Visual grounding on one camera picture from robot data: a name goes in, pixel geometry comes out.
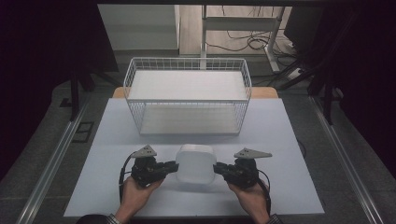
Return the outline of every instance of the wall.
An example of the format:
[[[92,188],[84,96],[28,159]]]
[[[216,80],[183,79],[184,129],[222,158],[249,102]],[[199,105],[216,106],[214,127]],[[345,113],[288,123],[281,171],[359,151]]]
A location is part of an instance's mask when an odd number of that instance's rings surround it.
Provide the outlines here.
[[[340,106],[396,177],[396,5],[366,5],[335,55]]]
[[[98,7],[113,50],[178,49],[178,6]]]

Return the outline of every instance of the wire basket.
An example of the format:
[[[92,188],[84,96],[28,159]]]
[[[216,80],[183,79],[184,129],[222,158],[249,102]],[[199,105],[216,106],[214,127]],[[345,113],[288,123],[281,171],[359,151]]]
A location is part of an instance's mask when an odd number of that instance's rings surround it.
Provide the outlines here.
[[[251,81],[244,59],[132,58],[124,95],[140,134],[239,134]]]

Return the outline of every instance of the metal rail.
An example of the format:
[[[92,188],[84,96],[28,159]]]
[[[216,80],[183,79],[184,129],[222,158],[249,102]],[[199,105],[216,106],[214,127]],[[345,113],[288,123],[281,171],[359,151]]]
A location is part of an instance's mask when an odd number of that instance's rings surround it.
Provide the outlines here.
[[[352,164],[352,161],[347,155],[347,151],[345,150],[341,140],[338,138],[338,135],[333,128],[333,126],[329,125],[327,120],[322,114],[322,106],[318,101],[318,98],[314,98],[312,96],[309,97],[312,105],[314,106],[320,123],[323,126],[325,133],[328,135],[329,139],[331,140],[332,147],[334,149],[335,154],[337,155],[341,165],[346,172],[346,176],[349,179],[349,182],[355,191],[358,200],[361,203],[361,207],[364,210],[364,213],[368,217],[370,223],[377,224],[377,223],[384,223],[384,220],[380,216],[378,209],[376,208],[375,202],[369,192],[369,190],[364,185],[361,177],[359,176],[358,172],[356,171],[355,167]]]
[[[73,134],[75,133],[79,122],[81,121],[81,118],[85,113],[90,98],[91,95],[87,93],[85,99],[83,99],[81,109],[77,113],[76,118],[73,121],[69,121],[69,123],[67,124],[64,133],[60,141],[58,142],[57,147],[53,151],[49,162],[47,163],[46,168],[44,169],[43,173],[37,181],[37,184],[35,185],[35,189],[33,190],[27,203],[22,209],[21,214],[18,217],[17,223],[33,223],[35,215],[37,214],[38,209],[40,208],[44,197],[46,196],[47,191],[50,188],[53,177],[55,177],[56,172],[61,165],[62,159],[64,158],[64,154],[67,151],[70,142],[72,141]]]

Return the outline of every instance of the floor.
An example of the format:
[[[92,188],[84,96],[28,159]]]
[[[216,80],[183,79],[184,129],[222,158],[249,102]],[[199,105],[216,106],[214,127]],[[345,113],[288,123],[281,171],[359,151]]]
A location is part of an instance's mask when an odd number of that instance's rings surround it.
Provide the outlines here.
[[[222,13],[221,8],[214,11],[211,10],[209,10],[210,13]],[[225,8],[227,14],[231,13],[228,12],[229,10],[231,11],[231,9]],[[217,39],[215,37],[211,38],[210,36],[208,37],[208,43],[213,41],[211,43],[224,44],[225,47],[229,48],[238,47],[237,44],[227,45],[227,41],[214,42]],[[200,40],[193,40],[192,37],[189,40],[200,43]],[[194,46],[191,45],[186,48],[180,46],[180,54],[199,54],[199,47]],[[217,56],[226,52],[213,51],[211,53],[211,56]],[[256,86],[269,84],[269,80],[274,77],[266,57],[260,55],[263,53],[260,52],[259,55],[251,55],[250,52],[242,53],[242,51],[240,53],[237,57],[244,57],[247,60],[250,74],[252,74],[252,82],[256,83]],[[129,61],[127,59],[140,55],[118,54],[116,56],[120,72],[110,73],[110,75],[119,81],[123,81],[128,66],[126,62]],[[160,54],[156,56],[165,57],[168,55]],[[291,62],[292,58],[285,61],[285,63]],[[96,88],[90,93],[91,100],[81,120],[82,125],[80,125],[79,131],[73,136],[74,141],[71,142],[64,155],[64,159],[49,186],[46,197],[35,215],[34,223],[76,222],[75,218],[63,217],[63,213],[87,158],[94,134],[106,107],[106,102],[115,90],[114,86],[101,78],[95,75],[92,75],[92,78]],[[276,83],[273,82],[273,84],[278,85],[285,81],[287,81],[286,77],[281,78]],[[318,216],[282,216],[281,218],[285,223],[370,223],[306,94],[305,89],[308,84],[309,79],[285,91],[280,91],[278,94],[284,102],[296,138],[302,143],[301,149],[305,154],[305,162],[314,181],[325,214]],[[70,85],[67,82],[54,90],[52,93],[52,104],[46,117],[42,120],[34,136],[7,176],[0,182],[0,223],[16,222],[53,150],[56,148],[71,115],[70,107],[60,107],[64,98],[70,98]],[[383,223],[396,223],[396,180],[359,132],[348,121],[343,111],[339,108],[338,102],[333,102],[332,118],[333,127],[344,144],[355,169],[373,197],[380,215],[384,219]],[[217,223],[220,220],[199,219],[198,221]],[[224,223],[241,223],[246,220],[232,219],[222,221]],[[137,221],[137,223],[146,222],[145,220]],[[152,220],[149,223],[160,223],[160,221]],[[161,220],[161,223],[194,223],[194,220]]]

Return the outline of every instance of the cable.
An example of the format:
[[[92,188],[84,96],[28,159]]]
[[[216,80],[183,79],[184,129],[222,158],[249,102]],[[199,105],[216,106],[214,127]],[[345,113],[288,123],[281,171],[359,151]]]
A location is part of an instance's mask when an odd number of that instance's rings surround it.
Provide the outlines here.
[[[300,61],[299,59],[297,59],[296,61],[294,61],[291,65],[289,65],[288,67],[286,67],[285,69],[283,69],[280,73],[278,73],[277,76],[274,77],[274,78],[267,84],[267,87],[272,86],[272,84],[273,84],[274,82],[277,82],[277,81],[280,80],[281,78],[287,76],[287,75],[290,73],[291,69],[293,69],[293,68],[299,66],[300,63],[301,63],[301,61]]]
[[[289,63],[289,64],[284,64],[284,63],[282,63],[279,59],[281,59],[281,58],[295,58],[295,57],[293,57],[293,56],[289,56],[289,55],[279,55],[278,57],[276,57],[276,62],[277,63],[279,63],[279,64],[282,64],[283,66],[290,66],[292,63]]]
[[[246,48],[248,47],[248,45],[246,45],[246,46],[244,46],[244,47],[241,48],[241,49],[227,49],[227,48],[224,48],[224,47],[222,47],[222,46],[208,44],[207,42],[206,42],[206,44],[207,44],[209,47],[219,48],[219,49],[225,49],[225,50],[229,50],[229,51],[241,51],[241,50],[246,49]]]
[[[257,34],[255,34],[255,35],[253,35],[252,33],[253,33],[253,32],[250,31],[250,35],[245,35],[245,36],[230,36],[230,34],[229,34],[228,31],[227,31],[228,37],[230,37],[231,39],[245,39],[245,38],[253,37],[253,36],[256,36],[256,35],[258,35],[259,37],[269,38],[269,37],[267,37],[267,36],[261,36],[261,35],[263,35],[263,34],[268,34],[269,32],[260,32],[260,33],[257,33]]]
[[[256,11],[256,7],[253,7],[253,9],[251,9],[251,11],[247,14],[248,16],[250,16],[250,14],[253,12],[253,15],[254,15],[254,11]]]
[[[262,10],[262,7],[259,7],[259,12],[257,13],[257,17],[260,16],[260,11]]]
[[[129,155],[128,158],[126,159],[124,165],[122,166],[121,170],[120,170],[120,179],[119,179],[119,191],[120,191],[120,202],[122,199],[122,192],[123,192],[123,178],[125,175],[125,168],[126,165],[128,164],[129,160],[132,158],[132,155]]]
[[[264,77],[274,77],[274,76],[276,76],[276,74],[272,74],[272,75],[264,76]],[[261,80],[261,81],[259,81],[259,82],[252,83],[251,85],[252,85],[253,87],[255,87],[255,86],[259,85],[259,84],[262,84],[263,82],[271,81],[271,80],[272,80],[272,78],[270,78],[270,79],[265,79],[265,80]]]
[[[259,42],[262,45],[258,48],[255,48],[253,46],[251,46],[251,43],[253,42]],[[267,45],[268,45],[268,41],[263,39],[263,38],[257,38],[257,37],[253,37],[251,36],[248,40],[247,40],[247,45],[251,48],[251,49],[255,49],[255,50],[259,50],[259,49],[264,49]]]
[[[277,49],[273,49],[273,51],[274,51],[274,54],[276,56],[289,56],[289,57],[292,57],[292,58],[297,58],[297,55],[295,55],[295,54],[289,54],[289,53],[283,52],[276,41],[275,41],[275,45],[276,45]]]
[[[265,177],[267,178],[267,181],[268,181],[268,191],[271,191],[271,183],[270,183],[270,178],[268,178],[268,175],[261,170],[257,170],[257,171],[259,171],[260,173],[265,175]]]

